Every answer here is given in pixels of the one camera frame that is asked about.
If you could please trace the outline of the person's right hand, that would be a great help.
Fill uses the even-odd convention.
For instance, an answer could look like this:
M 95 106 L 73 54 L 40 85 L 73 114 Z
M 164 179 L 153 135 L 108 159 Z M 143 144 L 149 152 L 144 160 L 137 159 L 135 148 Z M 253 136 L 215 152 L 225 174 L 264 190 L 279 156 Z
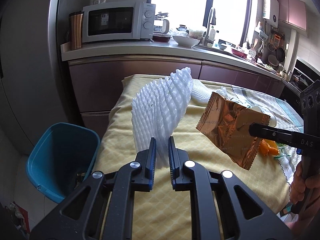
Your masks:
M 313 203 L 319 199 L 319 174 L 311 176 L 304 180 L 302 178 L 302 172 L 303 169 L 300 161 L 296 167 L 293 182 L 290 187 L 290 201 L 292 204 L 297 204 L 304 199 L 306 189 L 313 190 L 312 196 L 310 197 L 310 203 Z

